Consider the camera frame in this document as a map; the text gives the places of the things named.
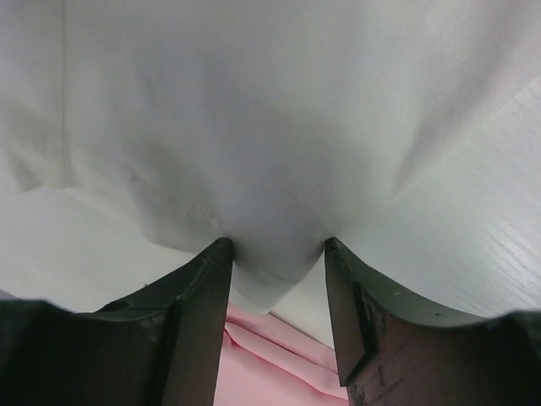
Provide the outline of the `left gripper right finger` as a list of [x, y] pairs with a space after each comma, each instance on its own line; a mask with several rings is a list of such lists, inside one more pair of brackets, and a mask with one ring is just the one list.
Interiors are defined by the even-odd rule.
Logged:
[[537, 405], [540, 314], [446, 307], [325, 242], [339, 381], [352, 405]]

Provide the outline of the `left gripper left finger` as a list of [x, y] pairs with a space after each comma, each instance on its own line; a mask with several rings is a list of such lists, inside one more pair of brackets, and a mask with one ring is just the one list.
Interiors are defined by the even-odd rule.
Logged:
[[4, 405], [211, 405], [232, 241], [94, 313], [1, 303]]

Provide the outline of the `white and green t shirt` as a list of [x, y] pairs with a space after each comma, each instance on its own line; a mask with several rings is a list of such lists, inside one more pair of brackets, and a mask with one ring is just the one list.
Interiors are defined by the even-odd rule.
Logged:
[[537, 1], [4, 1], [1, 186], [227, 236], [266, 312], [539, 71]]

